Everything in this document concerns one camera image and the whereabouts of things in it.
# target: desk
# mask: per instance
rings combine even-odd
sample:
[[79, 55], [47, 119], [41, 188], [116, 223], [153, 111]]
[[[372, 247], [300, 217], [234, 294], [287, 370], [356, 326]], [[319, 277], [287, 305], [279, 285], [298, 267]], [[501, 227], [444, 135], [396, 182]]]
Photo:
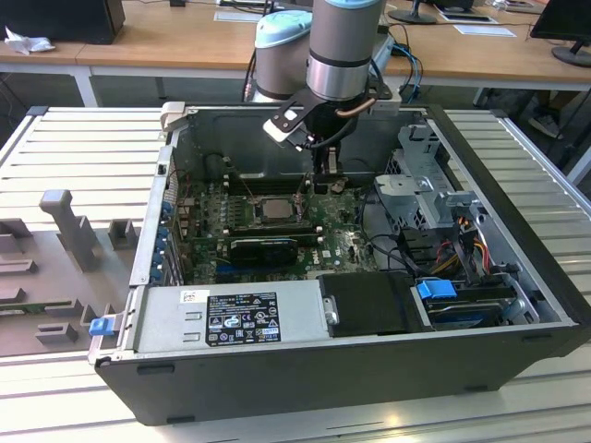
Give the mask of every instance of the desk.
[[[410, 7], [404, 0], [392, 5]], [[78, 84], [84, 104], [99, 100], [91, 76], [178, 78], [243, 78], [252, 53], [255, 25], [213, 21], [214, 5], [187, 4], [171, 8], [167, 2], [144, 5], [125, 1], [126, 25], [109, 46], [58, 43], [48, 54], [24, 56], [0, 50], [0, 70], [68, 74]], [[435, 14], [432, 6], [421, 5]], [[499, 23], [534, 23], [537, 16], [509, 14], [482, 8]], [[467, 36], [452, 25], [408, 25], [413, 53], [423, 62], [424, 85], [479, 88], [586, 90], [591, 69], [569, 66], [550, 53], [552, 45], [525, 39], [528, 26], [509, 27], [516, 38]], [[392, 29], [404, 40], [398, 29]], [[393, 58], [385, 75], [401, 83], [409, 66]]]

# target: power supply label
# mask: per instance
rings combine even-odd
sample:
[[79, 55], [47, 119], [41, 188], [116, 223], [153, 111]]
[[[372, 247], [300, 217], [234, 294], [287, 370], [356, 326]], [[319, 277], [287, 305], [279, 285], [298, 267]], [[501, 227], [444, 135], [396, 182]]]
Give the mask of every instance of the power supply label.
[[281, 341], [277, 293], [211, 295], [207, 299], [210, 346]]

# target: shoe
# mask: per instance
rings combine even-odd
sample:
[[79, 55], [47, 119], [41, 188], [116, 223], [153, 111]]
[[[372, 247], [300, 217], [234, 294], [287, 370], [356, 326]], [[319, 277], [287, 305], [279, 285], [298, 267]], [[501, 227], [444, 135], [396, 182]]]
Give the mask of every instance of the shoe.
[[564, 138], [561, 134], [561, 129], [558, 126], [558, 118], [551, 114], [539, 114], [530, 118], [527, 123], [548, 137], [556, 138], [558, 140]]

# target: slotted metal surface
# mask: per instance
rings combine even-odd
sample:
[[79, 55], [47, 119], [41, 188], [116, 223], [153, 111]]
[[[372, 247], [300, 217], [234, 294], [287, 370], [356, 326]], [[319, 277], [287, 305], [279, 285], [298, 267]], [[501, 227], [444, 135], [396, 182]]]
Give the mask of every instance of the slotted metal surface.
[[[532, 365], [497, 392], [148, 427], [83, 357], [46, 359], [0, 365], [0, 442], [585, 442], [590, 386], [591, 346], [585, 345]], [[261, 395], [272, 392], [261, 389]]]
[[[539, 151], [528, 146], [520, 132], [515, 135], [508, 130], [511, 123], [492, 114], [474, 122], [470, 111], [449, 111], [448, 115], [579, 291], [591, 301], [591, 221], [581, 201], [584, 197], [561, 183], [562, 177], [543, 162]], [[462, 187], [470, 189], [458, 165], [451, 161], [450, 168]]]
[[69, 189], [76, 215], [94, 228], [129, 218], [140, 227], [158, 151], [165, 144], [153, 108], [50, 108], [19, 127], [0, 157], [0, 219], [32, 231], [55, 229], [38, 205], [47, 189]]

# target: motherboard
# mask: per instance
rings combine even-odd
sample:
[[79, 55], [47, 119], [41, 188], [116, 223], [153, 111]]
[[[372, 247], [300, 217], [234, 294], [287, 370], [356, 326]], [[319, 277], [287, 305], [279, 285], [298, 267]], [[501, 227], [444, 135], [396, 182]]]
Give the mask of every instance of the motherboard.
[[361, 188], [335, 182], [321, 194], [305, 176], [263, 182], [226, 179], [181, 189], [175, 231], [186, 283], [310, 280], [378, 269], [359, 230]]

